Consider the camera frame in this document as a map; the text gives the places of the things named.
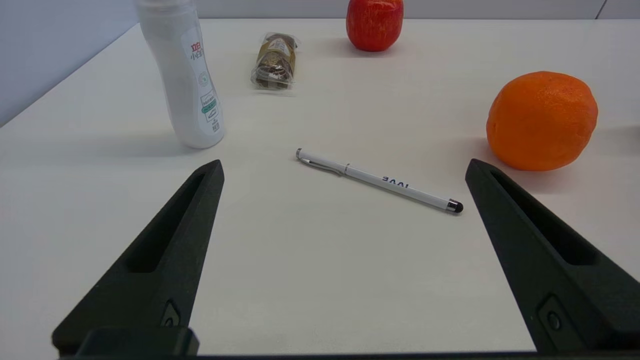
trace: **white wall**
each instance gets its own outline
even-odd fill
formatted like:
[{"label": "white wall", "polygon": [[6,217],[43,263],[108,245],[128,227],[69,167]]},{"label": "white wall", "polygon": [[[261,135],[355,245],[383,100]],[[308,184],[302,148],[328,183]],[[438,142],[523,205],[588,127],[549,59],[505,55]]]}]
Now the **white wall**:
[{"label": "white wall", "polygon": [[598,19],[640,19],[640,0],[607,0]]},{"label": "white wall", "polygon": [[132,0],[0,0],[0,126],[137,21]]},{"label": "white wall", "polygon": [[[342,18],[349,0],[196,0],[200,17]],[[407,19],[595,19],[604,0],[404,0]]]}]

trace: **bottle label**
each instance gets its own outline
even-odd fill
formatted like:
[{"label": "bottle label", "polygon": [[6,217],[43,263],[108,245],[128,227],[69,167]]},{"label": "bottle label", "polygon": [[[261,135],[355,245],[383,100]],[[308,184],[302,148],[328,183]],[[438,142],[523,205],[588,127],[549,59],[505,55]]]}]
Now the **bottle label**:
[{"label": "bottle label", "polygon": [[198,28],[193,28],[180,38],[184,53],[191,64],[193,74],[198,81],[198,125],[207,134],[216,134],[220,129],[220,104],[218,94],[211,83],[207,62],[204,60],[202,37],[198,34]]}]

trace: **orange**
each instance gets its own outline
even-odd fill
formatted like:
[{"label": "orange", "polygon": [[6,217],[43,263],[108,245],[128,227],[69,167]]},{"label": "orange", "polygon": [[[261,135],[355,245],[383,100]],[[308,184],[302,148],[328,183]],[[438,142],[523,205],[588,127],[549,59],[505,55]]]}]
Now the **orange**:
[{"label": "orange", "polygon": [[546,171],[580,156],[598,105],[582,80],[540,71],[515,78],[493,101],[486,135],[493,153],[519,170]]}]

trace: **screw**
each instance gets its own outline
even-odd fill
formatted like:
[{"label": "screw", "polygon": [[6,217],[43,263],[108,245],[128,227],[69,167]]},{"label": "screw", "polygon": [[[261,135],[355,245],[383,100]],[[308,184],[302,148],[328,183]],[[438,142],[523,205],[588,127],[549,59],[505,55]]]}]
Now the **screw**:
[{"label": "screw", "polygon": [[551,326],[551,329],[555,331],[559,331],[560,328],[562,328],[560,317],[553,311],[549,311],[549,314],[547,315],[547,321],[549,322],[549,326]]}]

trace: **pen clip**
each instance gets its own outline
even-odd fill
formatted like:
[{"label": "pen clip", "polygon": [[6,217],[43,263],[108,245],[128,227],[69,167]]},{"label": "pen clip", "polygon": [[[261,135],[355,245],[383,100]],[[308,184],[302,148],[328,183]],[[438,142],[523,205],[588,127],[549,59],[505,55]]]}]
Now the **pen clip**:
[{"label": "pen clip", "polygon": [[298,158],[300,161],[302,161],[303,164],[308,165],[310,167],[314,167],[314,168],[318,168],[320,170],[324,170],[324,171],[329,171],[329,172],[333,172],[334,174],[338,175],[338,176],[342,176],[344,175],[342,172],[334,169],[334,168],[330,168],[330,167],[326,167],[324,165],[320,165],[318,163],[314,163],[313,161],[309,160],[309,159],[305,159],[305,158]]}]

